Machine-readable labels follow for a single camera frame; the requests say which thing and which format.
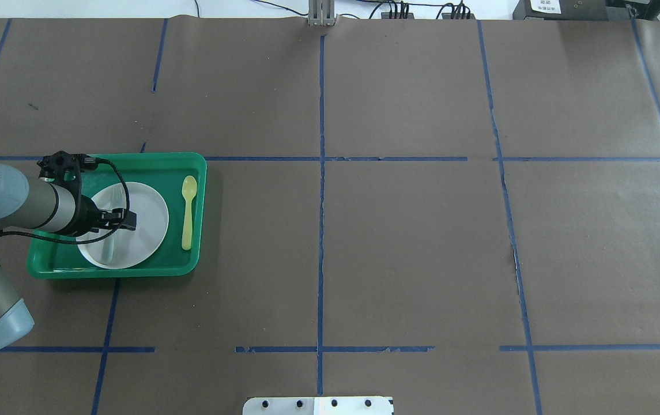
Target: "white bracket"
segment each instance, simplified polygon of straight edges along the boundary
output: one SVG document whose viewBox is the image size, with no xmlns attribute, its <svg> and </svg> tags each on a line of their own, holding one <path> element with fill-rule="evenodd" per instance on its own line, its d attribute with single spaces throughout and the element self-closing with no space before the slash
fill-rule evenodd
<svg viewBox="0 0 660 415">
<path fill-rule="evenodd" d="M 243 415 L 393 415 L 390 397 L 251 398 Z"/>
<path fill-rule="evenodd" d="M 335 0 L 309 0 L 309 26 L 335 26 Z"/>
</svg>

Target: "tray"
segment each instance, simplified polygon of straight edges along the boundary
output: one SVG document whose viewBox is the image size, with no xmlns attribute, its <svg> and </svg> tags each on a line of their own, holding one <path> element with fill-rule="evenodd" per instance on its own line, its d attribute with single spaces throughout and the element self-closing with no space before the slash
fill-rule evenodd
<svg viewBox="0 0 660 415">
<path fill-rule="evenodd" d="M 201 246 L 201 224 L 206 188 L 206 160 L 198 153 L 93 154 L 107 158 L 119 168 L 125 181 L 141 182 L 153 187 L 166 200 L 169 224 L 166 237 L 153 255 L 138 265 L 124 270 L 104 270 L 87 262 L 75 245 L 55 244 L 33 239 L 27 255 L 27 271 L 35 278 L 116 278 L 182 276 L 196 267 Z M 198 184 L 193 202 L 194 233 L 192 249 L 182 249 L 184 225 L 184 177 L 192 175 Z M 92 197 L 111 184 L 119 183 L 108 165 L 82 174 L 82 194 Z M 50 233 L 35 232 L 63 239 Z"/>
</svg>

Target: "white plate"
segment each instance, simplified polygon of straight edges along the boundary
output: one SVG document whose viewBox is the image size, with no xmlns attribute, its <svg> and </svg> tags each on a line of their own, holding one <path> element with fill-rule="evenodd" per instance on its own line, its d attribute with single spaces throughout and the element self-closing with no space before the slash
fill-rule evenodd
<svg viewBox="0 0 660 415">
<path fill-rule="evenodd" d="M 93 202 L 100 209 L 112 210 L 112 195 L 119 191 L 122 184 L 112 184 L 110 187 L 101 189 L 92 197 Z M 114 255 L 108 263 L 103 263 L 103 247 L 106 241 L 93 242 L 93 244 L 77 245 L 81 255 L 93 265 L 106 270 L 121 270 L 138 265 L 153 255 L 161 246 L 166 237 L 168 229 L 168 206 L 166 200 L 147 184 L 127 182 L 127 191 L 130 193 L 130 210 L 138 215 L 137 226 L 134 231 L 120 229 L 110 238 L 116 238 L 114 242 Z M 105 235 L 109 231 L 99 233 L 87 233 L 79 236 L 77 241 L 88 241 Z"/>
</svg>

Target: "yellow spoon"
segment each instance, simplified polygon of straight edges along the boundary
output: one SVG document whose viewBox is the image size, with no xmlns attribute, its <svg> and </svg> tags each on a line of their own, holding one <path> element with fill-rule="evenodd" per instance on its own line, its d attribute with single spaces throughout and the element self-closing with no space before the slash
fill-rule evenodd
<svg viewBox="0 0 660 415">
<path fill-rule="evenodd" d="M 186 202 L 186 211 L 184 212 L 184 232 L 182 233 L 182 249 L 190 250 L 194 227 L 192 223 L 191 202 L 196 196 L 196 179 L 193 176 L 187 176 L 184 179 L 182 196 Z"/>
</svg>

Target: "label sticker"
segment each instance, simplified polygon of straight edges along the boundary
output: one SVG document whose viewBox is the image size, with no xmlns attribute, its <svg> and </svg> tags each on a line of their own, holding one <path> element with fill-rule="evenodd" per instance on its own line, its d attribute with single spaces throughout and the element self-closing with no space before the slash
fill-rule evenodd
<svg viewBox="0 0 660 415">
<path fill-rule="evenodd" d="M 530 0 L 530 6 L 535 12 L 561 14 L 560 0 Z"/>
</svg>

